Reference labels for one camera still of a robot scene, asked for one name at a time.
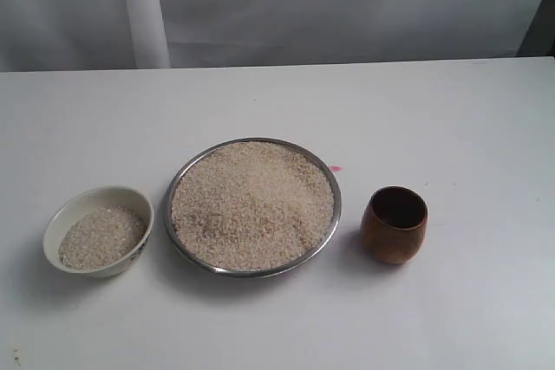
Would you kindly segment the white ceramic bowl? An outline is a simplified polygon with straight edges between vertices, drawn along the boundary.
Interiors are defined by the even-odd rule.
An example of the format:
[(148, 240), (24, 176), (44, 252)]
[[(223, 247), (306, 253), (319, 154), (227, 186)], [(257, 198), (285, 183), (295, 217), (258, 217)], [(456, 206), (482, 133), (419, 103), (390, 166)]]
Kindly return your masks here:
[[(65, 266), (58, 254), (62, 240), (70, 227), (95, 210), (119, 205), (133, 211), (145, 224), (146, 229), (141, 239), (124, 256), (118, 260), (96, 269), (74, 269)], [(150, 200), (134, 188), (121, 185), (107, 185), (72, 197), (49, 220), (42, 238), (42, 250), (45, 258), (56, 269), (78, 276), (107, 279), (117, 276), (133, 266), (146, 248), (153, 229), (154, 209)]]

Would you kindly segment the rice in steel pan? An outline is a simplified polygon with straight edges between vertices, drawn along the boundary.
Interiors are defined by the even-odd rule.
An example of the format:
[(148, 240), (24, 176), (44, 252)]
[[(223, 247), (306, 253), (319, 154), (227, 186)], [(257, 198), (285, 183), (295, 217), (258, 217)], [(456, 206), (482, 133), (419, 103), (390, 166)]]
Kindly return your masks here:
[(181, 177), (171, 223), (185, 248), (221, 269), (274, 269), (314, 250), (334, 210), (322, 170), (288, 146), (263, 141), (221, 147)]

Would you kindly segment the brown wooden cup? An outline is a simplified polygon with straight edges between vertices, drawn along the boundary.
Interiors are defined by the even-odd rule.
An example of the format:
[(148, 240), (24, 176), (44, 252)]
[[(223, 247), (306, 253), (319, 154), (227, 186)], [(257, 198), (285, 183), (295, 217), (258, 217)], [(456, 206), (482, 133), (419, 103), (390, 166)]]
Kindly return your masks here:
[(386, 186), (371, 197), (362, 217), (362, 243), (377, 261), (401, 265), (420, 250), (426, 235), (428, 207), (416, 192)]

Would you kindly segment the dark stand at right edge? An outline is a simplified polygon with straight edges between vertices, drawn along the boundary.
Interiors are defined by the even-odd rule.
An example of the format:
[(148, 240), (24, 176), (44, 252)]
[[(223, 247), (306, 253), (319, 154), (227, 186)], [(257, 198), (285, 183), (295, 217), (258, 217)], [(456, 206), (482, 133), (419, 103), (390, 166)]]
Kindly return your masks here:
[(541, 0), (517, 56), (554, 57), (554, 0)]

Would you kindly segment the rice in white bowl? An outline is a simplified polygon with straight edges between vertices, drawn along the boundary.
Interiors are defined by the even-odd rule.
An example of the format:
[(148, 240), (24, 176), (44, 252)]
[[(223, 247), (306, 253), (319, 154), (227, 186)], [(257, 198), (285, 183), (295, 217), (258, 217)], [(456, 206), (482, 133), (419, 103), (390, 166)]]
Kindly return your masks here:
[(104, 206), (74, 223), (58, 249), (71, 269), (99, 269), (125, 256), (143, 237), (147, 225), (119, 205)]

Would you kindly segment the stainless steel round pan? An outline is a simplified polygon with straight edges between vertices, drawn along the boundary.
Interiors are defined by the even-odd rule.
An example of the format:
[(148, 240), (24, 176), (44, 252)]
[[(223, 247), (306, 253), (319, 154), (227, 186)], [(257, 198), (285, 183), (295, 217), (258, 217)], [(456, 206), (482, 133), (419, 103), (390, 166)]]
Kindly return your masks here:
[[(174, 201), (176, 196), (177, 189), (181, 180), (202, 160), (205, 160), (212, 156), (215, 152), (219, 151), (220, 149), (224, 149), (228, 146), (235, 145), (235, 144), (244, 144), (244, 143), (266, 143), (266, 144), (273, 144), (274, 146), (280, 146), (288, 151), (293, 151), (298, 155), (302, 155), (307, 161), (309, 161), (312, 165), (316, 166), (318, 171), (322, 173), (322, 175), (326, 178), (327, 183), (330, 187), (330, 193), (333, 196), (333, 204), (332, 204), (332, 214), (330, 215), (330, 220), (326, 224), (324, 228), (323, 236), (317, 241), (313, 248), (309, 248), (300, 256), (290, 260), (287, 263), (280, 264), (275, 267), (271, 268), (264, 268), (264, 269), (248, 269), (248, 270), (239, 270), (239, 269), (230, 269), (219, 266), (215, 263), (210, 263), (200, 255), (193, 253), (190, 249), (186, 247), (184, 243), (182, 243), (178, 236), (178, 229), (173, 224), (172, 221), (172, 207), (171, 203)], [(173, 246), (176, 250), (184, 256), (188, 261), (192, 262), (193, 264), (198, 265), (201, 269), (207, 270), (212, 272), (216, 275), (220, 276), (229, 276), (233, 278), (263, 278), (269, 276), (276, 276), (279, 274), (283, 274), (286, 271), (296, 268), (300, 264), (307, 262), (309, 259), (314, 257), (318, 252), (320, 252), (325, 245), (329, 242), (332, 238), (334, 232), (339, 223), (339, 218), (341, 217), (341, 210), (342, 210), (342, 197), (339, 185), (335, 179), (334, 174), (331, 172), (328, 166), (320, 160), (314, 153), (310, 152), (309, 150), (278, 139), (271, 139), (271, 138), (241, 138), (235, 140), (229, 140), (216, 146), (212, 146), (202, 153), (193, 157), (190, 161), (188, 161), (183, 167), (181, 167), (176, 175), (174, 176), (172, 182), (168, 186), (166, 190), (166, 195), (162, 203), (160, 204), (161, 216), (163, 218), (163, 224), (166, 229), (166, 233), (169, 236), (170, 240), (173, 243)]]

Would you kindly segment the white backdrop curtain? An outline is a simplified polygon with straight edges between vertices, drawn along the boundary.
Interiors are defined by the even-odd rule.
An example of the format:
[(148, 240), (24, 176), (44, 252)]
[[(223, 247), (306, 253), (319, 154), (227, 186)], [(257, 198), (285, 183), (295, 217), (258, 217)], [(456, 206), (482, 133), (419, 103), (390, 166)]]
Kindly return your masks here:
[(509, 57), (541, 0), (1, 0), (1, 68)]

